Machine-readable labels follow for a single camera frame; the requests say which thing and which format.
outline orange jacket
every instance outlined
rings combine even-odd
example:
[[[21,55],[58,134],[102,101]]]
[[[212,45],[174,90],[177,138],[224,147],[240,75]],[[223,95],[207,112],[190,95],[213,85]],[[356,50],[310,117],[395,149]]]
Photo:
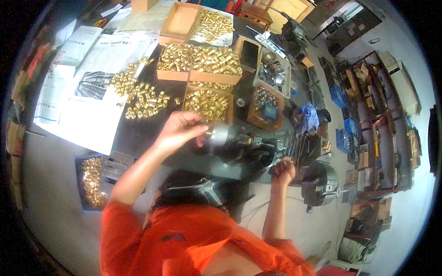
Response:
[[[159,208],[143,230],[133,209],[116,201],[109,202],[103,213],[101,270],[104,276],[200,275],[227,241],[247,252],[263,271],[316,275],[291,240],[269,245],[216,208]]]

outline blue plastic bin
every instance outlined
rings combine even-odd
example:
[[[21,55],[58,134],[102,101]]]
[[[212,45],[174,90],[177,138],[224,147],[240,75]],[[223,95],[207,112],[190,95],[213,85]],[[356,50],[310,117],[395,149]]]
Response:
[[[353,152],[353,140],[351,135],[344,129],[336,130],[336,146],[342,152]]]
[[[344,108],[347,106],[347,102],[345,101],[345,95],[342,92],[341,88],[339,88],[336,84],[330,87],[330,95],[331,99],[337,104],[340,108]]]
[[[348,133],[354,134],[358,137],[358,128],[356,127],[356,122],[352,118],[345,119],[344,126]]]

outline shelf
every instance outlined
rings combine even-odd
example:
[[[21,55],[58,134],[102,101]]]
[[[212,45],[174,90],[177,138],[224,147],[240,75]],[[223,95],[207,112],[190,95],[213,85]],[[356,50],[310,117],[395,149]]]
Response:
[[[377,126],[379,129],[380,137],[378,141],[379,157],[376,157],[374,153],[369,152],[369,165],[372,168],[373,179],[371,180],[371,186],[367,187],[365,191],[358,192],[358,197],[363,199],[370,199],[373,197],[381,197],[388,193],[396,193],[398,191],[404,191],[411,188],[411,175],[410,170],[410,157],[411,149],[409,139],[406,136],[408,124],[404,118],[402,106],[398,100],[398,93],[394,87],[391,77],[382,63],[379,56],[372,52],[362,59],[358,60],[351,66],[351,71],[355,74],[355,68],[361,67],[365,64],[369,70],[369,76],[371,78],[372,96],[373,101],[378,111],[373,111],[369,108],[365,101],[358,107],[358,113],[361,117],[361,121],[358,122],[363,129],[362,134],[364,140],[368,142],[370,151],[374,151],[374,138],[368,137],[368,133],[374,134],[374,130],[370,129],[370,125],[377,120],[381,120],[381,124]],[[364,96],[360,79],[356,78],[359,85],[360,94],[362,99],[366,99]],[[397,153],[394,152],[393,136],[396,139]],[[401,163],[399,167],[399,173],[397,182],[395,183],[395,170],[397,165],[396,154],[401,156]],[[377,181],[379,171],[377,169],[377,162],[382,162],[382,171],[384,173],[383,180]]]

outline power strip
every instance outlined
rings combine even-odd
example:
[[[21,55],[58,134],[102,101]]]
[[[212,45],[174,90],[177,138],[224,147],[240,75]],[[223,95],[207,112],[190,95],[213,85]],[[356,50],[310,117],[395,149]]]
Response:
[[[255,39],[259,43],[261,43],[262,46],[266,47],[267,49],[269,49],[271,51],[274,51],[275,54],[279,55],[281,58],[286,57],[286,55],[278,47],[276,47],[275,44],[273,44],[270,40],[265,39],[262,34],[257,34],[255,36]]]

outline white wall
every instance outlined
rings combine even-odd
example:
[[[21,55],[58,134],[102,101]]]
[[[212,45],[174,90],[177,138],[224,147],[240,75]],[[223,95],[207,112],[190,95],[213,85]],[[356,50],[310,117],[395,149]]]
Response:
[[[391,228],[381,233],[379,248],[372,263],[364,265],[364,271],[372,275],[393,275],[412,249],[432,205],[434,176],[429,173],[427,133],[429,109],[435,103],[434,90],[431,72],[422,50],[394,7],[387,1],[371,0],[370,4],[361,2],[381,15],[383,22],[339,53],[339,59],[354,62],[373,50],[389,51],[407,67],[422,105],[420,115],[412,116],[422,142],[422,164],[415,170],[412,189],[393,194]],[[380,42],[370,45],[368,41],[375,38],[380,38]]]

